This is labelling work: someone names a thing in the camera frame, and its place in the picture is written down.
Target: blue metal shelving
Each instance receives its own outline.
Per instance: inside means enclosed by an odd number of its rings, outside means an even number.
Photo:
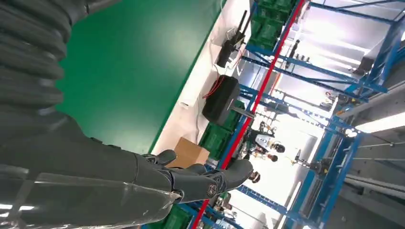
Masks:
[[[361,6],[367,6],[367,5],[372,5],[372,4],[378,4],[378,3],[388,3],[388,2],[405,2],[405,0],[380,0],[380,1],[375,1],[375,2],[369,2],[369,3],[362,3],[362,4],[355,4],[351,6],[344,6],[344,7],[331,7],[323,4],[317,4],[317,3],[310,3],[310,6],[316,7],[316,8],[321,8],[325,10],[330,10],[336,13],[342,13],[346,15],[351,15],[354,17],[360,17],[364,19],[369,19],[373,21],[378,21],[381,23],[386,23],[390,25],[390,29],[387,33],[387,36],[384,39],[383,45],[381,47],[381,50],[375,60],[374,66],[371,69],[371,71],[366,74],[363,78],[357,80],[355,78],[351,78],[349,76],[335,73],[330,70],[322,69],[320,67],[317,67],[315,65],[309,64],[304,61],[296,60],[293,58],[288,58],[286,56],[280,56],[280,59],[287,61],[291,64],[294,65],[300,65],[302,67],[311,69],[313,71],[317,71],[323,74],[330,75],[336,80],[325,80],[325,79],[314,79],[306,76],[301,76],[298,74],[295,74],[293,72],[289,72],[287,70],[281,69],[281,68],[275,68],[275,71],[282,73],[284,75],[288,75],[290,77],[294,77],[296,79],[303,80],[305,82],[317,85],[319,87],[326,88],[328,90],[335,91],[339,94],[348,96],[350,98],[355,99],[356,101],[360,101],[363,103],[368,102],[368,97],[370,95],[375,94],[375,93],[386,93],[387,89],[383,87],[384,82],[388,78],[388,74],[395,62],[401,61],[403,58],[405,58],[405,49],[400,49],[401,46],[401,36],[404,33],[405,29],[405,22],[404,22],[404,16],[399,18],[401,14],[398,14],[393,20],[389,19],[384,19],[372,15],[366,15],[362,13],[357,13],[350,11],[348,9],[355,8],[355,7],[361,7]],[[270,62],[267,60],[267,57],[270,57],[273,55],[273,51],[269,50],[263,50],[259,47],[255,47],[253,45],[247,45],[246,49],[253,53],[256,57],[259,58],[258,60],[248,58],[243,56],[242,58],[246,61],[252,62],[254,64],[258,64],[263,67],[268,67],[270,65]],[[348,87],[346,90],[340,90],[337,88],[334,88],[328,83],[342,83],[342,84],[347,84]],[[250,111],[250,107],[253,104],[255,98],[257,96],[257,91],[248,87],[245,87],[241,85],[241,97],[246,98],[249,100],[249,104],[246,108],[246,110]],[[325,227],[325,224],[331,214],[331,211],[333,209],[333,206],[336,202],[336,199],[338,197],[339,191],[343,185],[344,179],[346,177],[346,174],[348,170],[350,169],[352,160],[356,154],[356,151],[358,149],[358,146],[365,135],[364,133],[361,133],[359,131],[357,136],[355,138],[348,138],[344,134],[344,130],[350,129],[350,130],[355,130],[354,127],[346,124],[343,120],[339,119],[338,117],[334,116],[332,118],[326,118],[318,114],[314,114],[308,110],[302,109],[300,107],[291,105],[286,103],[283,100],[274,98],[268,94],[264,94],[263,98],[266,98],[268,100],[271,100],[277,104],[281,105],[287,105],[294,107],[305,115],[309,117],[316,117],[316,118],[321,118],[324,119],[328,122],[327,125],[322,124],[320,122],[313,122],[314,125],[319,126],[323,129],[325,129],[324,136],[321,140],[321,143],[319,145],[319,148],[317,152],[315,153],[314,159],[315,161],[321,160],[324,157],[327,157],[329,155],[326,155],[328,150],[330,149],[330,144],[333,144],[334,142],[338,142],[337,147],[335,148],[335,153],[333,154],[333,160],[331,163],[331,166],[328,170],[328,173],[323,176],[317,176],[313,171],[309,171],[305,180],[303,181],[301,188],[298,192],[297,198],[293,206],[291,207],[290,210],[287,210],[285,206],[282,204],[278,204],[272,200],[270,200],[267,197],[264,197],[263,195],[260,195],[259,193],[255,192],[254,190],[241,186],[238,188],[239,191],[245,193],[246,195],[250,196],[251,198],[264,203],[265,205],[269,206],[270,208],[278,211],[280,214],[286,215],[289,220],[286,221],[286,227],[287,228],[292,228],[294,222],[297,222],[301,225],[307,225],[310,226],[311,228],[319,228],[322,229]],[[261,105],[267,106],[268,104],[266,101],[262,101],[260,103]],[[237,134],[241,130],[241,127],[245,121],[245,118],[242,117],[237,125],[237,128],[228,143],[228,146],[226,148],[226,151],[223,155],[223,158],[220,160],[218,163],[218,166],[220,167],[222,163],[224,162],[224,159],[228,155],[230,148],[233,144],[233,142],[236,139]],[[197,214],[197,211],[192,209],[190,206],[187,205],[181,205],[181,207],[192,213],[194,216]],[[215,214],[213,212],[213,209],[208,210],[210,213]],[[221,228],[220,226],[216,225],[212,221],[210,221],[208,218],[203,217],[203,222],[209,224],[213,228]]]

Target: red cable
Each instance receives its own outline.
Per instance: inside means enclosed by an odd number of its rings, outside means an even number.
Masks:
[[[214,82],[214,85],[213,85],[213,87],[211,88],[211,90],[206,94],[206,95],[204,95],[202,98],[203,99],[206,99],[206,98],[208,98],[210,95],[212,95],[215,91],[216,91],[216,89],[218,89],[218,87],[221,85],[221,83],[222,83],[222,81],[224,80],[224,78],[222,78],[222,80],[221,80],[221,82],[219,82],[219,71],[218,71],[218,68],[215,66],[215,64],[214,64],[214,67],[215,67],[215,69],[216,69],[216,74],[217,74],[217,76],[216,76],[216,81]]]
[[[274,55],[274,59],[270,63],[268,72],[267,72],[267,74],[265,76],[265,79],[264,79],[264,81],[263,81],[263,83],[262,83],[262,85],[260,87],[259,93],[257,93],[255,104],[253,105],[253,108],[252,108],[253,113],[255,113],[255,111],[257,109],[257,106],[259,105],[260,99],[262,98],[262,95],[263,95],[263,91],[266,88],[268,80],[270,79],[271,72],[273,71],[273,69],[274,69],[274,67],[276,65],[277,59],[280,56],[281,48],[283,47],[284,41],[286,40],[286,38],[288,36],[288,33],[290,32],[292,23],[294,23],[295,18],[297,17],[298,13],[301,12],[301,8],[302,8],[302,5],[304,4],[304,2],[305,2],[305,0],[299,0],[297,8],[295,9],[293,15],[291,16],[290,22],[287,24],[287,26],[285,28],[286,33],[284,33],[284,36],[280,39],[280,43],[279,43],[279,45],[277,47],[276,54]],[[252,120],[252,118],[250,118],[250,117],[246,118],[246,121],[243,124],[242,129],[239,131],[239,133],[238,133],[238,135],[236,137],[236,140],[232,144],[231,150],[229,151],[228,155],[226,156],[225,161],[221,166],[221,169],[225,169],[226,166],[229,164],[229,161],[231,160],[231,157],[234,154],[240,140],[242,139],[243,135],[245,134],[245,131],[246,131],[247,127],[249,126],[249,123],[250,123],[251,120]],[[203,202],[200,211],[198,212],[197,216],[194,219],[194,222],[193,222],[193,224],[191,226],[191,229],[196,229],[197,228],[198,223],[200,222],[201,218],[203,217],[203,214],[204,214],[205,210],[207,209],[208,202],[209,202],[209,200],[207,200],[207,199]]]

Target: black device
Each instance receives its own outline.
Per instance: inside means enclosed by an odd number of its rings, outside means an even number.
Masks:
[[[208,121],[223,125],[240,94],[239,81],[231,76],[221,75],[214,82],[211,91],[213,90],[206,100],[202,114]]]
[[[240,32],[242,25],[245,21],[246,14],[247,14],[247,10],[245,10],[243,13],[242,19],[238,26],[238,29],[236,30],[236,34],[231,39],[226,40],[225,43],[222,45],[222,49],[219,52],[218,60],[216,62],[216,64],[222,68],[224,68],[226,66],[226,63],[228,62],[231,54],[234,51],[239,50],[240,46],[242,45],[242,43],[245,40],[245,33],[246,33],[247,27],[252,19],[252,14],[250,14],[243,31]]]

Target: robotic hand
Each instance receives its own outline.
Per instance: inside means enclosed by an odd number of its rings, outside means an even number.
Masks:
[[[123,228],[163,219],[173,203],[211,198],[252,173],[245,160],[207,173],[166,168],[175,157],[141,156],[86,137],[54,107],[63,101],[71,27],[116,0],[0,2],[0,227]]]

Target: floor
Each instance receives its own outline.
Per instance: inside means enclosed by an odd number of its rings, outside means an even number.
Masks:
[[[78,23],[58,109],[88,136],[150,152],[219,11],[218,0],[126,0]]]

